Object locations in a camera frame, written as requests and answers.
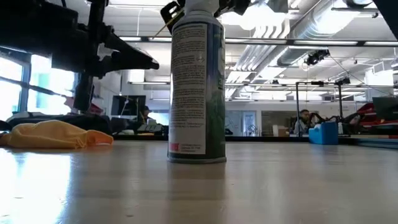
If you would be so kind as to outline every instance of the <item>desk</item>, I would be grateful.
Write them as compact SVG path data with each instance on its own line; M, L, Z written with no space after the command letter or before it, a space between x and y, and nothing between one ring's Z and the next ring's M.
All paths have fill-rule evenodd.
M227 143L225 164L167 162L166 142L0 148L0 223L391 223L398 153Z

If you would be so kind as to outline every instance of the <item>can label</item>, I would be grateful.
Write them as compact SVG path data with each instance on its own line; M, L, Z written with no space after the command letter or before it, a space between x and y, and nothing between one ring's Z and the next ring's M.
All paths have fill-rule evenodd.
M213 126L221 128L210 132L217 132L224 139L225 67L221 40L223 29L214 24L193 22L173 30L169 119L171 153L206 154L206 140L209 141L208 136L212 134L209 130ZM220 116L217 104L222 105Z

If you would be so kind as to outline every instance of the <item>ceiling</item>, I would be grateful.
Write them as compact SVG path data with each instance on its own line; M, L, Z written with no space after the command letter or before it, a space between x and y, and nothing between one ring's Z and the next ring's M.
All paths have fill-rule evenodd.
M115 33L119 36L154 36L164 26L164 22L159 14L159 6L166 5L170 0L110 0L111 5L128 4L136 8L118 8L109 6L106 8L104 17L105 23L115 28ZM51 0L53 3L60 4L60 0ZM317 0L301 0L298 4L299 12L291 14L290 25L293 26L299 18L311 9ZM84 0L67 0L67 6L79 12L79 21L87 23L89 6ZM240 26L224 25L226 37L252 37L254 30L244 30ZM167 29L164 29L159 36L170 36ZM332 39L344 40L393 40L396 38L388 28L382 16L373 19L371 14L360 14L355 17L344 29L333 35ZM171 44L132 44L135 47L146 50L159 63L159 70L146 71L146 80L150 82L164 82L170 77L170 58ZM226 63L236 63L242 55L246 46L227 45ZM385 60L385 65L391 63L386 58L394 58L392 48L368 48L368 47L330 47L331 56L338 61L345 70L349 70L359 79L363 79L365 69L372 64L380 63ZM344 72L344 70L332 59L326 58L309 71L300 68L302 61L284 70L283 82L295 83L297 80L327 80Z

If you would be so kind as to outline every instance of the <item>table surface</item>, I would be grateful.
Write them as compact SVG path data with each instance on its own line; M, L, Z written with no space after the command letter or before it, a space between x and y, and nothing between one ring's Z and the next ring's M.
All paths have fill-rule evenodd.
M171 164L166 142L0 149L0 223L394 223L398 151L227 143L225 164Z

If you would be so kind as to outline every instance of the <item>pole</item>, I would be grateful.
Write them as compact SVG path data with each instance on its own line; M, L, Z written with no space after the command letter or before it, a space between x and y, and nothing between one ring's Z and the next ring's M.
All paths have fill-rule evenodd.
M343 119L343 99L341 99L341 85L338 84L338 103L340 108L340 119Z
M297 104L298 137L301 137L300 105L299 105L299 82L296 83L296 104Z

